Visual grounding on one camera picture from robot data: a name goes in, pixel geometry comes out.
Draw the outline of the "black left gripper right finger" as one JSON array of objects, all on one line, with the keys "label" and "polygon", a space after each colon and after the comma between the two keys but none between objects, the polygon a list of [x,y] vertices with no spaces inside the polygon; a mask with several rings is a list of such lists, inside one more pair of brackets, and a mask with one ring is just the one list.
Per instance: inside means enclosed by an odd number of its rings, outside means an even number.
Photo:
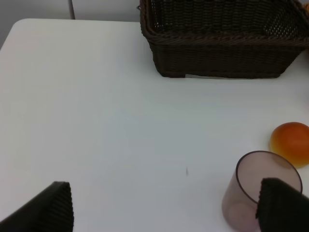
[{"label": "black left gripper right finger", "polygon": [[264,178],[256,218],[262,232],[308,232],[309,199],[278,178]]}]

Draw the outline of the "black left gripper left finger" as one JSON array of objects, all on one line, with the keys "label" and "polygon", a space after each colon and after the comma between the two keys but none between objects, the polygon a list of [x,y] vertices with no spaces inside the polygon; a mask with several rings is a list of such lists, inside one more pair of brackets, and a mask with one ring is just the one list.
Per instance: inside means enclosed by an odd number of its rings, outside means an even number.
[{"label": "black left gripper left finger", "polygon": [[68,182],[53,182],[0,222],[2,232],[71,232],[74,212]]}]

